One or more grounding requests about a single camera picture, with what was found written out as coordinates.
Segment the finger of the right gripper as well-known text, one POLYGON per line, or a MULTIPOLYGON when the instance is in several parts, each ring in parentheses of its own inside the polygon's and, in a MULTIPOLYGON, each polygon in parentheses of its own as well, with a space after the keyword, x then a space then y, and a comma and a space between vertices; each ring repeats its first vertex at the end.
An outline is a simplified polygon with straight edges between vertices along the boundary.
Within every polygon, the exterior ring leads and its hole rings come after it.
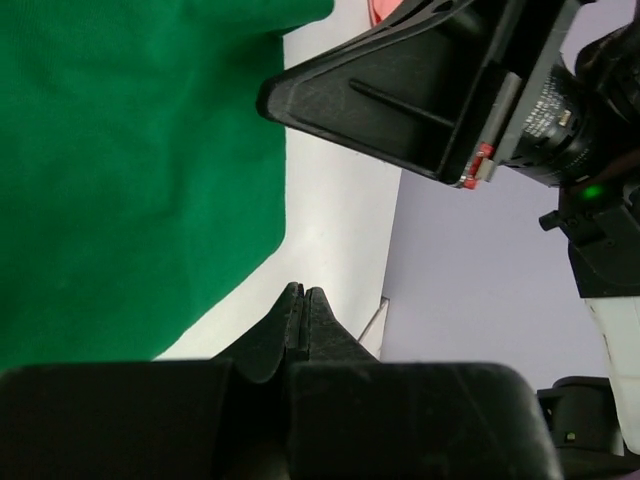
POLYGON ((368 31, 266 80, 259 114, 445 184, 505 124, 505 5, 403 1, 368 31))

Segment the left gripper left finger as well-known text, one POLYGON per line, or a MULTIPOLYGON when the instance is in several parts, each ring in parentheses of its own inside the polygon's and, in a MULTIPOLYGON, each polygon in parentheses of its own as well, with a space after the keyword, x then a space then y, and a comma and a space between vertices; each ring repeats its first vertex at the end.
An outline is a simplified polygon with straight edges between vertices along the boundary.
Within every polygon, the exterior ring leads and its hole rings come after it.
POLYGON ((205 360, 50 364, 1 375, 5 479, 222 479, 281 447, 287 336, 304 291, 289 284, 249 331, 205 360))

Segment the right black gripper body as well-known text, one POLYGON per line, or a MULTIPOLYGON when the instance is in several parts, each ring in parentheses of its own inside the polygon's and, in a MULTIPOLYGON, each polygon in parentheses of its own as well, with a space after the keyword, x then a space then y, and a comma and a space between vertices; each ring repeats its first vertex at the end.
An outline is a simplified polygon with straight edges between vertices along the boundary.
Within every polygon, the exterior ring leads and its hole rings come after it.
POLYGON ((514 34, 509 116, 480 144, 465 175, 474 187, 508 167, 560 192, 544 228, 574 227, 609 207, 638 208, 639 20, 584 46, 573 68, 561 48, 581 1, 532 2, 514 34))

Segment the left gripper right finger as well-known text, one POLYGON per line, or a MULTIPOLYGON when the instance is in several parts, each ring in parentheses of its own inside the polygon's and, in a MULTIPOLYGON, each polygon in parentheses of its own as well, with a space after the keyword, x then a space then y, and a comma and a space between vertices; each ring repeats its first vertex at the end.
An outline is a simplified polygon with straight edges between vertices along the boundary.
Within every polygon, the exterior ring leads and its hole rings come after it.
POLYGON ((537 398, 495 363, 309 361, 288 372, 294 479, 560 479, 537 398))

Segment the green t shirt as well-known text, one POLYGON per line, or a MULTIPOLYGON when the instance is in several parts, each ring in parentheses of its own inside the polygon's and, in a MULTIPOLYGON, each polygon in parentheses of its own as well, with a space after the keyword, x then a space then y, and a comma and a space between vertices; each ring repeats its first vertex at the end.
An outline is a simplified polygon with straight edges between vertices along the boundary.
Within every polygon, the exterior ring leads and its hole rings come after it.
POLYGON ((1 5, 1 365, 151 360, 281 244, 262 82, 329 1, 1 5))

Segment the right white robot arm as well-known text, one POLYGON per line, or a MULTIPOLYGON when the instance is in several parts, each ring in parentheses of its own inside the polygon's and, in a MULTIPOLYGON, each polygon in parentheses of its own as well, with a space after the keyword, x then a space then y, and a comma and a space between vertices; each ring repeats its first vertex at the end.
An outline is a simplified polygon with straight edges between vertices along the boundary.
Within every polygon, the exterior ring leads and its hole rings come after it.
POLYGON ((454 188, 508 167, 559 192, 607 354, 604 379, 540 394, 574 479, 639 469, 639 22, 561 45, 578 1, 404 1, 369 31, 266 80, 258 113, 454 188))

